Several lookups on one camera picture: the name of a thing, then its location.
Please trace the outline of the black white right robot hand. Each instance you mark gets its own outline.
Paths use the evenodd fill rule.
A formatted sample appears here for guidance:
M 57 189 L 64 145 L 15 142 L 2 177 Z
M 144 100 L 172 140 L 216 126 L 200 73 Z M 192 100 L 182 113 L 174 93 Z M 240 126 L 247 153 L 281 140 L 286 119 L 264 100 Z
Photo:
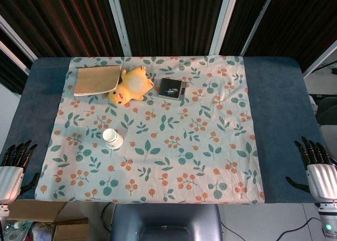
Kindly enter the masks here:
M 294 188 L 311 194 L 319 203 L 336 202 L 336 161 L 334 161 L 319 142 L 301 137 L 302 142 L 294 141 L 304 165 L 308 184 L 300 184 L 286 177 Z

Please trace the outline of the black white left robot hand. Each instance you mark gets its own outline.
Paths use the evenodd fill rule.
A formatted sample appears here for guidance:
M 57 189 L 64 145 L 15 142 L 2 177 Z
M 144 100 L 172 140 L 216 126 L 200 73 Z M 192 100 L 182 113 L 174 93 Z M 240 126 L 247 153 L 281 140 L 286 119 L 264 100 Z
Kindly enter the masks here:
M 19 195 L 31 190 L 38 182 L 41 174 L 36 173 L 31 182 L 22 185 L 31 156 L 37 145 L 31 141 L 10 146 L 1 161 L 1 205 L 13 203 Z

